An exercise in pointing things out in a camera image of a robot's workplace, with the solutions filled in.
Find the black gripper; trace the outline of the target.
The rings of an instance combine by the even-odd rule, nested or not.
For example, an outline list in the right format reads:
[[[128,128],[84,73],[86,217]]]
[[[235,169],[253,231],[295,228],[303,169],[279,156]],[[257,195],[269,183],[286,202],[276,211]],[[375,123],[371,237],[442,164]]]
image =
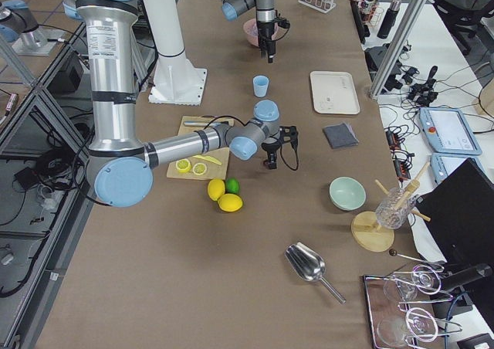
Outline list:
[[[276,40],[273,38],[276,25],[278,27],[281,27],[282,29],[290,29],[289,20],[285,17],[282,17],[277,10],[256,11],[258,45],[262,58],[266,58],[266,52],[276,51]],[[268,63],[273,63],[274,57],[274,53],[267,53]]]
[[[265,168],[277,169],[277,151],[287,143],[290,143],[295,152],[298,151],[298,130],[296,126],[280,126],[277,133],[261,144],[262,149],[267,152],[267,158],[263,162]]]

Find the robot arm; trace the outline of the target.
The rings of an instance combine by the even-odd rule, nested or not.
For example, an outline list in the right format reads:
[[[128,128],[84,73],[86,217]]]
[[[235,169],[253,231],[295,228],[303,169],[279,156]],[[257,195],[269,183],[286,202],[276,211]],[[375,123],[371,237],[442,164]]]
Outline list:
[[[266,56],[272,63],[276,55],[274,39],[275,26],[289,31],[289,20],[282,17],[276,10],[275,0],[221,0],[222,12],[228,21],[237,19],[248,10],[255,8],[258,46],[262,57]]]
[[[65,13],[86,26],[95,136],[86,175],[105,205],[128,207],[146,197],[153,169],[222,147],[242,160],[278,138],[279,110],[271,100],[255,105],[243,127],[216,124],[190,134],[144,143],[135,130],[139,89],[133,24],[144,5],[156,46],[150,100],[198,105],[207,72],[187,58],[176,0],[63,0]]]

